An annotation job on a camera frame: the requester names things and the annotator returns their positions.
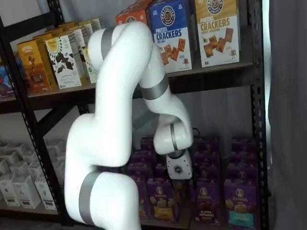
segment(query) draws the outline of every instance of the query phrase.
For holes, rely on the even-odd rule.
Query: blue cracker box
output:
[[[4,66],[0,66],[0,97],[10,97],[14,95],[9,77]]]
[[[149,8],[154,42],[159,46],[166,73],[192,69],[189,3],[158,0]]]

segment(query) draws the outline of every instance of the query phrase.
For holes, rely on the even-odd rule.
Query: orange box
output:
[[[130,5],[126,10],[123,10],[118,16],[116,16],[116,23],[120,25],[123,23],[139,21],[148,25],[146,10],[150,3],[151,0],[141,0]]]
[[[17,49],[32,92],[57,88],[43,39],[19,43]]]

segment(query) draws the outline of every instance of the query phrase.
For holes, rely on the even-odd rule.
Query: pretzel crackers box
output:
[[[161,0],[149,8],[154,42],[159,46],[166,73],[192,69],[189,4]]]
[[[195,0],[201,66],[239,61],[236,0]]]
[[[60,89],[81,86],[86,82],[78,44],[72,31],[64,32],[45,43]]]
[[[32,92],[57,88],[43,39],[33,39],[17,45],[20,59]]]

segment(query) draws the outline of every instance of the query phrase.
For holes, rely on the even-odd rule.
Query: black metal shelving unit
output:
[[[0,98],[0,114],[21,112],[31,141],[38,155],[47,183],[58,209],[58,215],[1,211],[0,216],[11,218],[24,217],[55,221],[71,225],[65,208],[64,197],[54,172],[45,142],[44,135],[56,125],[74,106],[78,106],[80,114],[88,113],[88,104],[94,103],[95,85],[86,85],[49,93],[28,93],[15,62],[15,56],[10,42],[47,26],[58,26],[63,22],[59,0],[47,0],[50,12],[37,17],[3,26],[0,20],[0,56],[6,66],[15,97]],[[243,28],[242,51],[240,62],[202,69],[199,57],[195,57],[193,70],[168,74],[170,88],[173,93],[199,92],[205,90],[225,89],[231,87],[249,86],[251,91],[252,130],[257,142],[259,168],[259,206],[260,229],[268,230],[268,182],[266,126],[264,103],[264,70],[263,70],[263,30],[262,1],[248,0],[249,26]],[[141,98],[141,92],[136,89],[133,98]],[[52,108],[52,110],[37,121],[34,110]],[[143,229],[154,229],[144,224]],[[159,226],[159,229],[171,230],[172,226]]]

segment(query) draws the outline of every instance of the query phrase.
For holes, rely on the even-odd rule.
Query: yellow cracker box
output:
[[[17,45],[20,59],[32,92],[57,88],[43,39],[33,39]]]
[[[239,62],[236,0],[195,0],[201,66]]]
[[[85,83],[86,77],[74,33],[67,31],[45,43],[59,88],[77,87]]]

